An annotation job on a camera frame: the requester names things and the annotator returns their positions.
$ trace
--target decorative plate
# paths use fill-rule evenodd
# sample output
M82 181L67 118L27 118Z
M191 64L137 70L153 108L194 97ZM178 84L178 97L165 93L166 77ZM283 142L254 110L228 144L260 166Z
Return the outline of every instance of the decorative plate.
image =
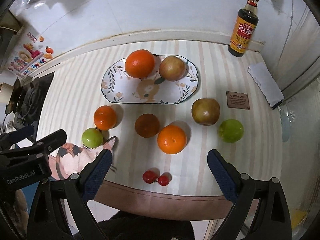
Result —
M175 82L159 74L160 63L170 55L155 55L156 66L146 78L132 78L125 69L123 58L107 69L101 83L101 92L111 103L170 104L175 105L189 98L198 87L196 66L186 58L174 55L186 63L186 75Z

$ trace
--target bottle label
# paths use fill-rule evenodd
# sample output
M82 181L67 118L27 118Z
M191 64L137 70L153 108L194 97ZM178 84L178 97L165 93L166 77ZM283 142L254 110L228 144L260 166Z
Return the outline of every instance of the bottle label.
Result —
M256 26L238 16L230 39L230 47L239 53L244 53L248 48L251 35Z
M254 6L254 7L258 6L258 2L255 1L255 0L247 0L247 4L250 4L250 5Z

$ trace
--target soy sauce bottle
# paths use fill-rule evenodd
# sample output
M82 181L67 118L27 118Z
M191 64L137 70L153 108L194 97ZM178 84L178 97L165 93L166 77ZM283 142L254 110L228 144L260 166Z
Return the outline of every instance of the soy sauce bottle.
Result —
M244 8L238 12L235 28L228 45L229 52L236 57L242 57L248 48L253 31L259 21L257 4L259 0L247 0Z

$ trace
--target calico cat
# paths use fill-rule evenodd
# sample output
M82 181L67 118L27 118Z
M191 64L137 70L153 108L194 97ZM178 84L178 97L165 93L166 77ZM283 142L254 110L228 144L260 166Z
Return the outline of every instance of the calico cat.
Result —
M55 159L59 178L67 179L72 173L80 173L88 163L95 160L102 149L108 149L112 152L116 140L117 137L111 137L104 145L94 149L65 143L59 148ZM113 172L116 171L114 166L111 166L110 169Z

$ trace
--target blue gripper pad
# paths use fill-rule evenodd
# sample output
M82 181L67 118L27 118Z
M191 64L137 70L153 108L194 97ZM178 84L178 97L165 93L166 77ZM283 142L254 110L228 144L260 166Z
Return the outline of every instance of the blue gripper pad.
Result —
M11 132L8 134L8 139L12 143L18 143L22 141L23 139L33 135L34 133L34 127L32 125L25 126L19 130L16 130L14 132Z
M103 182L104 177L106 176L111 164L112 164L112 153L109 150L104 150L98 155L98 157L90 165L95 165L95 168L92 170L88 178L83 184L83 195L82 199L84 203L87 203L89 200L94 199L100 185Z
M216 179L224 197L235 204L238 198L236 192L236 184L234 183L220 160L217 158L214 151L215 150L211 150L210 152L208 152L207 162L209 169Z

